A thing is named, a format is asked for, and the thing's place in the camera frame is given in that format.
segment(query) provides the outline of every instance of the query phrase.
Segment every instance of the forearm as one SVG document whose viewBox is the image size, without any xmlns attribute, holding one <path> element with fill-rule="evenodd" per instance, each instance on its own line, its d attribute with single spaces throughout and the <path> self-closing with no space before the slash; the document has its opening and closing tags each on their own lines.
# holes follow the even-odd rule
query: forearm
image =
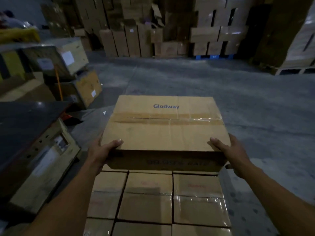
<svg viewBox="0 0 315 236">
<path fill-rule="evenodd" d="M 69 185 L 27 228 L 25 236 L 82 235 L 97 167 L 87 161 Z"/>
<path fill-rule="evenodd" d="M 268 177 L 253 164 L 241 166 L 242 176 L 282 236 L 315 235 L 314 208 Z"/>
</svg>

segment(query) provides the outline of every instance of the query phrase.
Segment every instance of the gray floor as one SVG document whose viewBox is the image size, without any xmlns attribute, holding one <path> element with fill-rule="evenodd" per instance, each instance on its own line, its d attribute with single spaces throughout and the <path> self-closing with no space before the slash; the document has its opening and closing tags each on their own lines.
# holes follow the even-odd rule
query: gray floor
<svg viewBox="0 0 315 236">
<path fill-rule="evenodd" d="M 239 60 L 106 59 L 101 51 L 88 56 L 103 92 L 77 113 L 84 123 L 72 133 L 83 149 L 104 129 L 121 94 L 213 96 L 252 162 L 315 203 L 315 75 L 272 76 Z M 234 236 L 277 235 L 244 180 L 225 169 L 220 180 Z"/>
</svg>

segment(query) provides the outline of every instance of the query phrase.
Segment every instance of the hand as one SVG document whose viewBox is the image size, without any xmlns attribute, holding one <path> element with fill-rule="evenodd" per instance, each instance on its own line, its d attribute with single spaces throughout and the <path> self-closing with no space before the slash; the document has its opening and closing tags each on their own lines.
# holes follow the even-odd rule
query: hand
<svg viewBox="0 0 315 236">
<path fill-rule="evenodd" d="M 108 157 L 108 153 L 110 150 L 120 146 L 123 143 L 123 140 L 114 140 L 108 144 L 102 145 L 100 144 L 101 135 L 96 138 L 90 145 L 88 150 L 88 158 L 87 161 L 93 164 L 97 168 L 98 175 L 105 164 L 105 161 Z"/>
<path fill-rule="evenodd" d="M 230 162 L 230 164 L 226 165 L 226 169 L 233 169 L 238 177 L 243 178 L 242 167 L 252 163 L 250 162 L 250 159 L 248 158 L 248 155 L 240 141 L 232 134 L 229 135 L 231 146 L 225 145 L 216 138 L 210 138 L 210 142 L 208 142 L 208 144 L 214 145 L 224 153 L 227 160 Z"/>
</svg>

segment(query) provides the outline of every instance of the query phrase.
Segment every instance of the black tabletop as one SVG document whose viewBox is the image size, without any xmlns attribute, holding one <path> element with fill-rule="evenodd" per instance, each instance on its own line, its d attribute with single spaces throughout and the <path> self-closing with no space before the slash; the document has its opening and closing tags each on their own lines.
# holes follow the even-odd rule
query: black tabletop
<svg viewBox="0 0 315 236">
<path fill-rule="evenodd" d="M 0 102 L 0 172 L 27 150 L 70 102 Z"/>
</svg>

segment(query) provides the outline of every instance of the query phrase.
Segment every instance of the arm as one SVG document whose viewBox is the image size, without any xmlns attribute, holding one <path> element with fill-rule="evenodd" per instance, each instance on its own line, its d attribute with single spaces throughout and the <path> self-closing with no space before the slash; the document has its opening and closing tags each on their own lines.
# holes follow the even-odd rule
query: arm
<svg viewBox="0 0 315 236">
<path fill-rule="evenodd" d="M 216 138 L 210 138 L 208 144 L 220 149 L 230 162 L 227 168 L 232 167 L 237 176 L 246 180 L 279 233 L 282 236 L 315 235 L 315 208 L 268 177 L 250 162 L 237 138 L 230 134 L 230 139 L 230 147 Z"/>
<path fill-rule="evenodd" d="M 116 140 L 100 146 L 99 140 L 93 141 L 89 147 L 88 157 L 79 173 L 41 210 L 24 236 L 83 235 L 95 177 L 101 172 L 109 151 L 122 143 Z"/>
</svg>

